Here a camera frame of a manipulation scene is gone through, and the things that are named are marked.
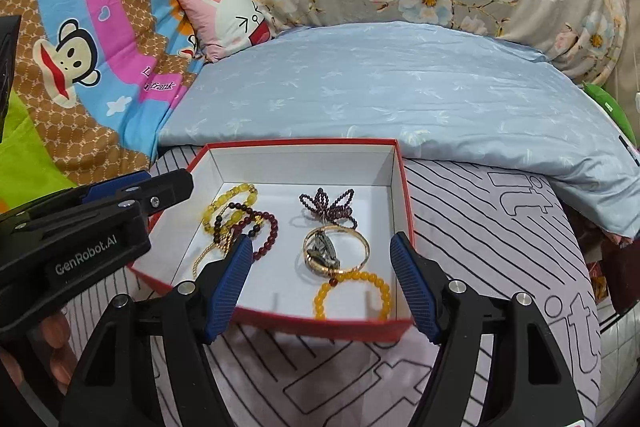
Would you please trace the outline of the person's left hand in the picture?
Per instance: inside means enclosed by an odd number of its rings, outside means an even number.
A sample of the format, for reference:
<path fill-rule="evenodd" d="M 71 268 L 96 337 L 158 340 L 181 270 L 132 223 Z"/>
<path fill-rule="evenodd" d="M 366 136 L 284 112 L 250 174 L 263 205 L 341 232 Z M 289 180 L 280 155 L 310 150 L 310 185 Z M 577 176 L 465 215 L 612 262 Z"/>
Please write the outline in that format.
<path fill-rule="evenodd" d="M 77 358 L 70 347 L 70 322 L 63 311 L 58 311 L 44 319 L 37 327 L 38 338 L 47 348 L 44 351 L 49 355 L 49 372 L 56 382 L 56 387 L 66 395 L 73 373 L 77 366 Z M 12 353 L 1 346 L 1 362 L 11 377 L 15 387 L 20 387 L 25 381 L 25 376 L 20 363 Z"/>

